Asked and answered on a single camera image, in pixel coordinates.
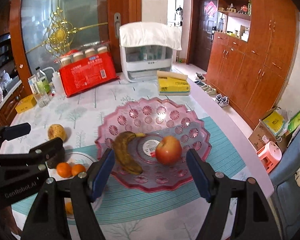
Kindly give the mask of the orange tangerine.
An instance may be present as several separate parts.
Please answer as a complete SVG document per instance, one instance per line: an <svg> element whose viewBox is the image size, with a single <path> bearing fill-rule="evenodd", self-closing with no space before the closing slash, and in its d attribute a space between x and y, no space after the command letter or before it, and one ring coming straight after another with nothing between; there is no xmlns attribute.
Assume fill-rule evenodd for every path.
<svg viewBox="0 0 300 240"><path fill-rule="evenodd" d="M84 165L82 165L82 164L75 164L75 165L73 165L71 167L71 174L72 174L73 177L76 176L76 175L78 175L81 172L86 172L86 168L85 168Z"/></svg>
<svg viewBox="0 0 300 240"><path fill-rule="evenodd" d="M62 178L72 177L72 168L69 163L66 162L59 163L56 167L56 171L58 175Z"/></svg>

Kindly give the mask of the tree pattern tablecloth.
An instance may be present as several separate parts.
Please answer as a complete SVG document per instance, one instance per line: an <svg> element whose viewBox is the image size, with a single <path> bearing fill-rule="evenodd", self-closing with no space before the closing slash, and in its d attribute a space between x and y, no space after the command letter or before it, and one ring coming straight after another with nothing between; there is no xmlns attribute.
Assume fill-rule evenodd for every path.
<svg viewBox="0 0 300 240"><path fill-rule="evenodd" d="M55 95L47 106L34 107L14 118L12 122L14 125L29 123L31 132L21 138L4 142L0 153L26 153L47 140L47 129L51 124L60 124L68 135L66 150L96 157L95 140L98 136L98 127L103 124L105 117L115 111L117 106L156 96L158 88L155 82L130 83L124 77L71 98ZM173 96L172 101L195 111L200 119L210 117L245 163L245 177L233 178L244 180L250 176L254 177L265 196L271 196L274 188L255 155L255 149L225 109L219 107L212 97L195 84L192 84L188 96ZM195 239L205 216L206 213L187 219L145 219L100 226L106 239Z"/></svg>

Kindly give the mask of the small yellow kumquat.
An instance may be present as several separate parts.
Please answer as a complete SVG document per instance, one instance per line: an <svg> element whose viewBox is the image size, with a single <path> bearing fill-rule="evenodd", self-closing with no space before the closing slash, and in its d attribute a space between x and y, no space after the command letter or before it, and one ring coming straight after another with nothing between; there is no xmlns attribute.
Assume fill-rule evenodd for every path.
<svg viewBox="0 0 300 240"><path fill-rule="evenodd" d="M66 210L67 215L73 215L74 214L74 210L73 210L73 207L72 207L72 202L66 202L65 203L65 210Z"/></svg>

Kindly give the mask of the dark avocado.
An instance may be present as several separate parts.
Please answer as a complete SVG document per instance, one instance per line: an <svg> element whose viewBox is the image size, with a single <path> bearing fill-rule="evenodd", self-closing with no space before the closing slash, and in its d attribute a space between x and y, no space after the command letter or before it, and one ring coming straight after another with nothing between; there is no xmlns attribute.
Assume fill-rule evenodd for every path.
<svg viewBox="0 0 300 240"><path fill-rule="evenodd" d="M64 162L65 159L65 149L61 148L56 152L56 154L51 157L47 162L47 167L49 169L55 169L59 163Z"/></svg>

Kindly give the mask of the clear plastic bottle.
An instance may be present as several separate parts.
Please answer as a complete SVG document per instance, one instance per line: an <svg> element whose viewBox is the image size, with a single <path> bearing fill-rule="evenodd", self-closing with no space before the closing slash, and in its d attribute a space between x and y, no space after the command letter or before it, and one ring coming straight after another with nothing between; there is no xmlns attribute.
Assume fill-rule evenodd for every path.
<svg viewBox="0 0 300 240"><path fill-rule="evenodd" d="M36 85L38 90L42 93L45 92L49 94L51 92L49 82L47 80L46 74L40 69L40 67L36 68Z"/></svg>

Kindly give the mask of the yellow tissue pack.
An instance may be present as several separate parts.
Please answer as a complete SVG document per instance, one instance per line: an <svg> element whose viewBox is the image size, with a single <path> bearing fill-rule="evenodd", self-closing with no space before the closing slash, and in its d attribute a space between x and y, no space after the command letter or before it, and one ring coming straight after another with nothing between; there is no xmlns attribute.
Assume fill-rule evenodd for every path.
<svg viewBox="0 0 300 240"><path fill-rule="evenodd" d="M187 75L175 72L157 71L158 92L160 95L189 95L191 86Z"/></svg>

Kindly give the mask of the blue chair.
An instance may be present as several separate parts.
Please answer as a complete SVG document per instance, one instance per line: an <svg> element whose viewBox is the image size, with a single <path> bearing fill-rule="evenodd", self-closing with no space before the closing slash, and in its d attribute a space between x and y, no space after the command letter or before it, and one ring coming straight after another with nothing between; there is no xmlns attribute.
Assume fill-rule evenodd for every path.
<svg viewBox="0 0 300 240"><path fill-rule="evenodd" d="M300 229L300 186L295 181L299 168L300 130L269 175L274 187L271 201L280 220L283 239L293 238Z"/></svg>

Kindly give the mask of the brown ripe banana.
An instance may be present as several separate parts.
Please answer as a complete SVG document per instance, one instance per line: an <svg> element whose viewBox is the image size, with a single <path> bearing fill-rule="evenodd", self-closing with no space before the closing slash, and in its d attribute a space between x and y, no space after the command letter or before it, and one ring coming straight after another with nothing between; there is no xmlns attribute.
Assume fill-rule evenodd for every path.
<svg viewBox="0 0 300 240"><path fill-rule="evenodd" d="M126 131L120 133L112 143L117 162L123 170L130 174L140 175L142 174L143 169L128 152L128 144L135 138L143 138L145 136L145 133Z"/></svg>

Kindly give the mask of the clear drinking glass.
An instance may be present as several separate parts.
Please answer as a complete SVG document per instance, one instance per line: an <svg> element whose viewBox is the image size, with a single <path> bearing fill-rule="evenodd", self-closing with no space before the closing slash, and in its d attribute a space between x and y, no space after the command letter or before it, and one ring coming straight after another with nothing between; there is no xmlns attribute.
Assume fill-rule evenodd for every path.
<svg viewBox="0 0 300 240"><path fill-rule="evenodd" d="M50 103L50 99L45 90L37 92L36 94L34 94L34 97L36 99L37 105L40 108L43 108Z"/></svg>

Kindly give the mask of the glass sliding door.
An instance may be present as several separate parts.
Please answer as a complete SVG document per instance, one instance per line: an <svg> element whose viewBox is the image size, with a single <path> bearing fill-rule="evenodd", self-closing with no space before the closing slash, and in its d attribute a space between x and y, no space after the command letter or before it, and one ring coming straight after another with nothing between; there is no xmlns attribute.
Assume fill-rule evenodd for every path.
<svg viewBox="0 0 300 240"><path fill-rule="evenodd" d="M58 69L73 49L105 44L121 72L119 27L141 20L141 0L10 0L9 30L25 94L37 67Z"/></svg>

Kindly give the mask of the pink plastic stool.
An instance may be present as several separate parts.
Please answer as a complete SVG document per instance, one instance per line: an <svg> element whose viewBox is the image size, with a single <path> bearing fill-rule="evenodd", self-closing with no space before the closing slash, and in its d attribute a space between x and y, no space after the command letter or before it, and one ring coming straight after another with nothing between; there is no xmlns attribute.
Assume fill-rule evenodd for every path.
<svg viewBox="0 0 300 240"><path fill-rule="evenodd" d="M277 144L269 141L257 151L257 156L266 169L267 174L269 174L281 161L282 152Z"/></svg>

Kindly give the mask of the yellow pear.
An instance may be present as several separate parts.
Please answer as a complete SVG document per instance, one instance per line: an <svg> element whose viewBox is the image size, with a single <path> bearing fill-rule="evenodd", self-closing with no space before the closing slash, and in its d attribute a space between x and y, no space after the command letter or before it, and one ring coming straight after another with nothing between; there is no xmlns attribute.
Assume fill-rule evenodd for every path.
<svg viewBox="0 0 300 240"><path fill-rule="evenodd" d="M67 139L66 131L60 124L52 124L47 131L47 136L49 140L61 138L63 141L66 141Z"/></svg>

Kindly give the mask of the wooden cabinet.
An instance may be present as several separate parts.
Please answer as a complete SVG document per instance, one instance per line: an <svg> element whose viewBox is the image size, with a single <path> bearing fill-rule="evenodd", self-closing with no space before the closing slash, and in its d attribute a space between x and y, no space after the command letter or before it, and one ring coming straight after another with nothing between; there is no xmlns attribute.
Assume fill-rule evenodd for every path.
<svg viewBox="0 0 300 240"><path fill-rule="evenodd" d="M251 7L247 41L215 32L206 80L255 128L279 101L294 55L297 9L292 0L218 0L219 12Z"/></svg>

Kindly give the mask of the red apple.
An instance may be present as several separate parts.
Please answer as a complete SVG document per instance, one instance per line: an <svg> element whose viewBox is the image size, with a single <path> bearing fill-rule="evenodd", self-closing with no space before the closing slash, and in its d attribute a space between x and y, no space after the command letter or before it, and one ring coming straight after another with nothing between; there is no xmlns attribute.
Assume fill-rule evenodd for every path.
<svg viewBox="0 0 300 240"><path fill-rule="evenodd" d="M182 147L174 136L164 137L155 149L155 157L162 165L173 165L181 159Z"/></svg>

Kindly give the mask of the cardboard box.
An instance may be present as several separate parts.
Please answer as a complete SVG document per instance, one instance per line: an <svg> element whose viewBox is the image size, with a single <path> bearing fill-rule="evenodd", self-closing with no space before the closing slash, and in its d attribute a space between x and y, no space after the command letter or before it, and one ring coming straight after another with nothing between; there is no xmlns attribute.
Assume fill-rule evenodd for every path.
<svg viewBox="0 0 300 240"><path fill-rule="evenodd" d="M267 111L259 120L248 139L257 151L272 141L283 153L288 145L288 138L285 135L288 124L288 112L281 107L275 107Z"/></svg>

